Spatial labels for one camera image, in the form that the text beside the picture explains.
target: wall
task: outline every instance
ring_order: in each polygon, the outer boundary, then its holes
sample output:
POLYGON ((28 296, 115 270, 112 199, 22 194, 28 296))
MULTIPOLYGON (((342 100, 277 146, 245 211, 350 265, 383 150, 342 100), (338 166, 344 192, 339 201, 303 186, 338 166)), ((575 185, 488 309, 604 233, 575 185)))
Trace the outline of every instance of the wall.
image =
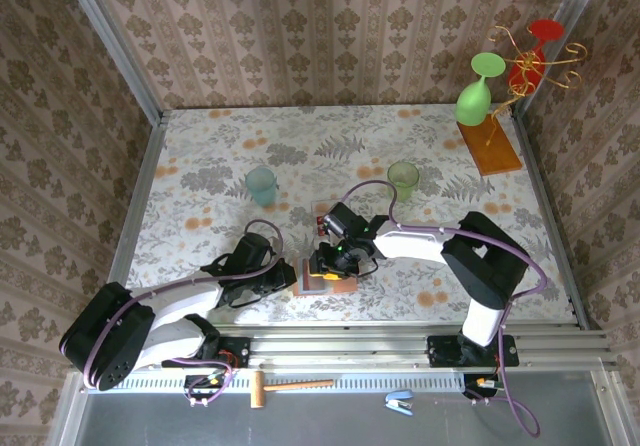
POLYGON ((489 26, 523 32, 561 0, 103 1, 173 109, 455 102, 489 26))
POLYGON ((76 0, 0 0, 0 444, 44 444, 149 124, 76 0))
POLYGON ((591 51, 576 69, 584 85, 543 86, 530 133, 588 312, 640 419, 640 0, 590 0, 571 40, 591 51))

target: wooden stand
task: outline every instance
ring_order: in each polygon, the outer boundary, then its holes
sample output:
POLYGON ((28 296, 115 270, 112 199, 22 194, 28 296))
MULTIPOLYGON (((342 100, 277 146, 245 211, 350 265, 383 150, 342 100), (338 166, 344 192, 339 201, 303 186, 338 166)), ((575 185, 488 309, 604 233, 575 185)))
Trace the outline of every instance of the wooden stand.
POLYGON ((478 126, 464 126, 458 123, 460 133, 482 176, 522 169, 520 158, 513 150, 507 135, 504 134, 500 122, 497 119, 496 121, 497 129, 488 146, 487 140, 493 131, 490 114, 487 114, 485 120, 478 126))

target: wooden hammer handle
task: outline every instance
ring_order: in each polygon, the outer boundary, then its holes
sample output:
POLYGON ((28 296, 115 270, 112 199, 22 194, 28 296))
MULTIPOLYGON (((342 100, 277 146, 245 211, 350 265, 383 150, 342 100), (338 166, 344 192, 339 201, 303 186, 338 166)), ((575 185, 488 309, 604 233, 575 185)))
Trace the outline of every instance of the wooden hammer handle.
POLYGON ((271 384, 265 385, 265 391, 288 391, 291 389, 304 389, 304 388, 321 388, 323 386, 333 386, 333 379, 326 379, 322 381, 302 381, 299 383, 286 383, 286 384, 271 384))

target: table surface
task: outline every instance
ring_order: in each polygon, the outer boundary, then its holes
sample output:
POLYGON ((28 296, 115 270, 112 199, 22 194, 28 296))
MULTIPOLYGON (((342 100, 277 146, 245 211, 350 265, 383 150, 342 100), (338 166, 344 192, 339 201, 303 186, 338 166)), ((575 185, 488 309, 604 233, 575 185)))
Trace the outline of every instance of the table surface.
MULTIPOLYGON (((549 276, 541 295, 519 301, 510 319, 575 322, 526 170, 482 177, 462 140, 453 105, 326 106, 186 110, 172 113, 127 286, 151 287, 209 264, 235 248, 245 224, 264 218, 284 236, 285 257, 313 248, 312 203, 330 205, 366 179, 385 179, 399 160, 421 180, 394 216, 404 223, 454 225, 481 211, 518 241, 549 276), (275 207, 249 197, 243 178, 258 165, 278 178, 275 207)), ((511 119, 501 123, 522 158, 511 119)), ((365 218, 387 212, 384 186, 360 189, 349 205, 365 218)), ((268 227, 256 225, 269 238, 268 227)), ((517 291, 537 282, 531 268, 517 291)), ((355 293, 294 297, 290 290, 210 316, 219 323, 307 321, 461 322, 469 297, 447 266, 387 260, 355 293)))

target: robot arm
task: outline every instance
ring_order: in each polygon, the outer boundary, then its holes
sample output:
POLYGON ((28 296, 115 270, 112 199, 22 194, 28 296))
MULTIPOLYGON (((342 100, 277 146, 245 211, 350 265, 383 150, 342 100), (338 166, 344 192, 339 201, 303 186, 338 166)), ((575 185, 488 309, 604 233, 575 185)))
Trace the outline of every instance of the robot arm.
POLYGON ((207 312, 252 304, 296 281, 279 256, 265 237, 245 230, 232 253, 186 278, 140 295, 106 284, 64 334, 60 352, 84 371, 85 383, 103 391, 144 365, 200 354, 215 332, 202 318, 207 312), (270 266, 263 266, 267 256, 270 266), (254 299, 238 304, 246 292, 254 299))
MULTIPOLYGON (((324 218, 324 226, 339 242, 321 243, 309 261, 309 272, 325 279, 362 277, 360 263, 389 258, 414 258, 447 264, 471 296, 462 326, 464 340, 480 348, 493 341, 504 309, 524 276, 527 264, 514 255, 460 235, 434 235, 400 229, 388 216, 367 222, 343 203, 337 203, 324 218), (480 256, 479 248, 486 247, 480 256)), ((471 212, 460 222, 461 229, 481 233, 526 252, 489 218, 471 212)))

